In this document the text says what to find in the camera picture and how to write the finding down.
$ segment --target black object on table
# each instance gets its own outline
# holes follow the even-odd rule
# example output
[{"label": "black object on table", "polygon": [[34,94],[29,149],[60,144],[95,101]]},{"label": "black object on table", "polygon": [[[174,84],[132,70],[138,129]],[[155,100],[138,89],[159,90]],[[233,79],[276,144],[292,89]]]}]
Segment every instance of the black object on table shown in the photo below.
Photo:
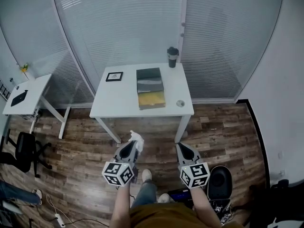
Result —
[{"label": "black object on table", "polygon": [[10,106],[17,105],[17,104],[19,104],[20,102],[24,101],[24,99],[25,99],[27,93],[28,93],[28,91],[25,90],[22,94],[16,96],[16,97],[11,101]]},{"label": "black object on table", "polygon": [[167,49],[167,55],[169,58],[169,67],[175,67],[176,65],[176,60],[179,55],[179,50],[174,47],[170,47]]}]

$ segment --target black picture frame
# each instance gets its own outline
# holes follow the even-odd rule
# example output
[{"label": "black picture frame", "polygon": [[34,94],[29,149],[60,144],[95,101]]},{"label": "black picture frame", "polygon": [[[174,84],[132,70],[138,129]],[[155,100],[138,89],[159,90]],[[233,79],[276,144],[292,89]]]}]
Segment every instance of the black picture frame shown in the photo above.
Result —
[{"label": "black picture frame", "polygon": [[[112,74],[120,74],[119,78],[109,78]],[[111,82],[111,81],[121,81],[123,78],[124,72],[113,72],[113,73],[108,73],[108,76],[106,77],[106,82]]]}]

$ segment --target small round object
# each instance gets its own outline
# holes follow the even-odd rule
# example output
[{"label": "small round object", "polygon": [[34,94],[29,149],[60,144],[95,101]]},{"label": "small round object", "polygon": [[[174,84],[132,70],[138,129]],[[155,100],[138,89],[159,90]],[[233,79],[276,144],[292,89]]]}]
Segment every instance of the small round object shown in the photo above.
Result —
[{"label": "small round object", "polygon": [[176,105],[177,105],[178,107],[183,107],[183,106],[185,105],[185,102],[182,101],[182,100],[179,100],[179,101],[176,102]]}]

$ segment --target person's leg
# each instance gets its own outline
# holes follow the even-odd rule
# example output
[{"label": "person's leg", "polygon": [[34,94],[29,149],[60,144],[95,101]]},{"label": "person's leg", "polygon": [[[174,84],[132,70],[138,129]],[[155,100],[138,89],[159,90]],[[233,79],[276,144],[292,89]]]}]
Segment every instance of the person's leg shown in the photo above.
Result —
[{"label": "person's leg", "polygon": [[41,202],[36,193],[25,191],[3,181],[0,181],[0,193],[1,197],[5,199],[18,199],[32,204],[40,204]]},{"label": "person's leg", "polygon": [[152,174],[148,169],[142,172],[143,184],[132,204],[132,208],[156,202],[156,185],[152,182]]}]

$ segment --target black tumbler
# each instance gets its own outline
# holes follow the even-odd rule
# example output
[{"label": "black tumbler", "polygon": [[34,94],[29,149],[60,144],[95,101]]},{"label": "black tumbler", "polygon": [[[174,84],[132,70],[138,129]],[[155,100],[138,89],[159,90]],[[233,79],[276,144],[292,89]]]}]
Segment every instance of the black tumbler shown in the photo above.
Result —
[{"label": "black tumbler", "polygon": [[179,50],[177,48],[170,47],[169,49],[167,49],[167,54],[169,58],[169,67],[175,67],[176,59],[179,55]]}]

